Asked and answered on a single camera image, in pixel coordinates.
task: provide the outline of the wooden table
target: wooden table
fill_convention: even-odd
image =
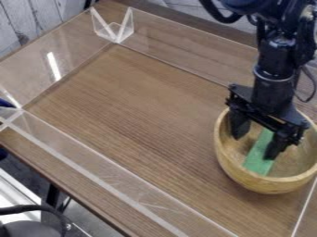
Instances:
[[[99,6],[102,15],[105,10],[113,11],[114,18],[122,17],[123,4],[102,1]],[[141,1],[135,6],[147,8]],[[189,24],[197,21],[184,18],[182,14],[177,16]],[[205,21],[197,22],[198,27],[208,27]],[[82,25],[79,18],[74,29],[81,31]],[[225,28],[217,32],[228,33]],[[118,44],[103,47],[103,41],[93,39],[95,45],[78,40],[79,48],[98,44],[102,51],[85,64],[77,59],[85,58],[85,54],[77,52],[70,65],[81,67],[27,103],[26,110],[240,236],[291,236],[311,185],[295,193],[260,195],[246,191],[222,172],[213,149],[213,126],[225,109],[225,86]],[[28,47],[40,44],[42,39]],[[26,53],[27,48],[14,55],[15,60]],[[220,56],[228,55],[228,58],[233,54],[225,47],[220,51]],[[252,48],[241,55],[250,67],[256,55]],[[222,63],[232,67],[229,61]],[[232,71],[224,73],[230,77]],[[173,236],[16,131],[2,131],[0,143],[126,235]],[[301,230],[304,236],[313,236],[315,225],[309,221],[307,232]],[[224,235],[214,232],[210,236]]]

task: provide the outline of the green sponge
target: green sponge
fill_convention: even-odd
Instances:
[[[244,167],[260,175],[268,175],[275,164],[275,160],[265,159],[267,147],[273,140],[275,133],[267,129],[263,130],[258,140],[246,156]]]

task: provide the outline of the acrylic corner bracket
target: acrylic corner bracket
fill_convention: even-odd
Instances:
[[[91,8],[93,25],[97,35],[106,40],[119,44],[134,33],[134,18],[131,7],[126,11],[126,16],[122,24],[111,22],[107,24],[101,14]]]

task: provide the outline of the transparent plastic barrier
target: transparent plastic barrier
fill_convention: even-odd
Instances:
[[[87,11],[0,63],[0,97],[24,106],[110,44]]]
[[[101,185],[176,236],[236,236],[233,232],[141,179],[110,158],[28,112],[0,109],[0,121]]]
[[[315,180],[312,190],[309,193],[309,198],[305,203],[299,221],[296,223],[292,237],[309,237],[316,236],[317,233],[317,179]]]
[[[97,12],[105,22],[118,21],[106,7],[97,6]],[[115,43],[224,86],[230,83],[253,85],[253,66],[258,58],[256,48],[133,7],[126,11],[123,19],[127,16],[133,19],[133,23],[130,22],[123,30],[129,36],[125,39],[114,38]],[[316,67],[309,66],[309,69],[316,74]],[[303,75],[299,83],[299,94],[303,98],[311,96],[312,88],[309,78]],[[296,103],[301,111],[317,121],[317,97],[309,104],[297,99]]]

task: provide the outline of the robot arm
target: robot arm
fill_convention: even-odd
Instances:
[[[201,0],[204,6],[210,0]],[[304,66],[315,57],[316,0],[221,0],[236,14],[253,16],[258,27],[258,63],[253,88],[229,87],[232,135],[238,140],[256,121],[276,133],[267,157],[299,145],[309,123],[293,105]]]

